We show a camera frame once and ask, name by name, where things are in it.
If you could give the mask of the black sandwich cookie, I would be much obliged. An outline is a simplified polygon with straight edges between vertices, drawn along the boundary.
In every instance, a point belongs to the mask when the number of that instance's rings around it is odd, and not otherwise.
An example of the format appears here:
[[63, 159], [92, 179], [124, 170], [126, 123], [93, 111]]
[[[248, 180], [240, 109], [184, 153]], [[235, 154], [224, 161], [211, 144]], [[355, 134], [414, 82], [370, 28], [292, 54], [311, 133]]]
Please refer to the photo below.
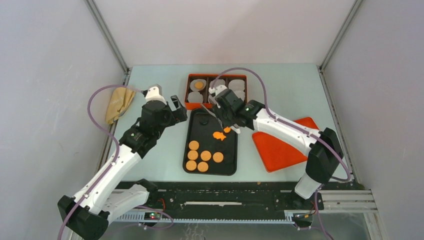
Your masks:
[[198, 119], [198, 121], [199, 121], [199, 124], [201, 126], [205, 126], [205, 125], [207, 125], [209, 123], [209, 118], [206, 117], [206, 116], [200, 116], [199, 119]]

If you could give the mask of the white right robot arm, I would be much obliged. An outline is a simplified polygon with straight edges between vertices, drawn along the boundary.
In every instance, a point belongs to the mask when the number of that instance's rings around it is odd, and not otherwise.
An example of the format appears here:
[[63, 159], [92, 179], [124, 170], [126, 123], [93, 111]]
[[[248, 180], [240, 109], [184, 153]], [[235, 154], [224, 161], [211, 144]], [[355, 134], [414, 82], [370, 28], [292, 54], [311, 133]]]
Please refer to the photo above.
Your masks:
[[255, 100], [245, 103], [224, 85], [210, 87], [208, 92], [213, 104], [212, 115], [223, 128], [230, 127], [236, 133], [240, 133], [240, 128], [266, 133], [306, 156], [305, 173], [290, 196], [295, 208], [308, 206], [316, 190], [327, 184], [336, 168], [343, 165], [344, 154], [334, 130], [320, 131], [302, 126]]

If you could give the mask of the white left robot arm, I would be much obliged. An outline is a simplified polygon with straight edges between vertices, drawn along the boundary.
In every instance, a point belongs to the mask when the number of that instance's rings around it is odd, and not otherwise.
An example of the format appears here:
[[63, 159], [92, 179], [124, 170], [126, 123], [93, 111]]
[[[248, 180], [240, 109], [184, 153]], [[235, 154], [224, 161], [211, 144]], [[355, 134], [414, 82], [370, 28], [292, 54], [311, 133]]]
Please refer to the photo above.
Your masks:
[[76, 194], [59, 199], [62, 228], [68, 227], [84, 240], [98, 240], [114, 219], [131, 208], [156, 206], [158, 194], [142, 184], [134, 184], [114, 199], [110, 195], [127, 172], [157, 144], [166, 128], [188, 119], [187, 109], [179, 98], [170, 98], [175, 110], [158, 97], [147, 99], [141, 116], [117, 141], [118, 146], [106, 164]]

